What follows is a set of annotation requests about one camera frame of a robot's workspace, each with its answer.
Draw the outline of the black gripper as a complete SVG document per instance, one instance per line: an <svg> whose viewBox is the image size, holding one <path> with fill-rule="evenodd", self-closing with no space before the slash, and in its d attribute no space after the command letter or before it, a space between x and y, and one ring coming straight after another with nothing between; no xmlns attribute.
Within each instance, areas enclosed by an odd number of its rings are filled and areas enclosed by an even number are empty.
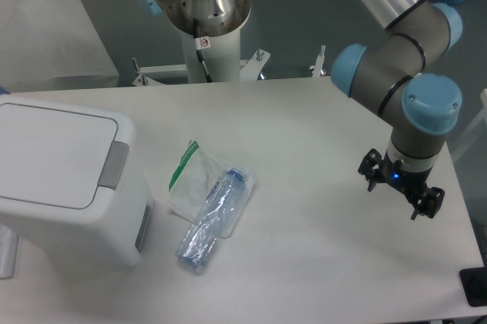
<svg viewBox="0 0 487 324"><path fill-rule="evenodd" d="M363 157L358 173L368 181L368 191L371 192L378 183L385 182L404 194L413 206L411 220L419 215L434 218L439 212L444 200L445 191L438 187L427 187L427 178L431 168L422 172L409 172L400 168L399 161L392 162L388 154L383 158L379 151L372 148Z"/></svg>

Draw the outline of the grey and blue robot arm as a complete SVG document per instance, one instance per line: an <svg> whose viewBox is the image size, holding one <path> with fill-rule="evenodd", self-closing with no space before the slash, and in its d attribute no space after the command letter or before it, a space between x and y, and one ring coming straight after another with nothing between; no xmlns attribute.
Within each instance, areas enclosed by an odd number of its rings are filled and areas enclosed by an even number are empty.
<svg viewBox="0 0 487 324"><path fill-rule="evenodd" d="M428 0L361 0L386 31L374 49L347 46L331 69L333 84L392 129L387 149L371 149L358 172L370 188L385 183L402 193L414 216L433 218L444 190L427 179L457 123L463 98L450 78L426 68L460 38L459 13Z"/></svg>

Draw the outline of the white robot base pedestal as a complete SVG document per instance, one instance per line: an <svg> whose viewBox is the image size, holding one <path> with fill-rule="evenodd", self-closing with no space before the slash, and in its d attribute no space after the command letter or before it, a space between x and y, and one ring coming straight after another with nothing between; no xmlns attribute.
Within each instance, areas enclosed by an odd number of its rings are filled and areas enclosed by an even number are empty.
<svg viewBox="0 0 487 324"><path fill-rule="evenodd" d="M240 80L240 32L250 0L136 0L150 15L165 13L180 35L191 83Z"/></svg>

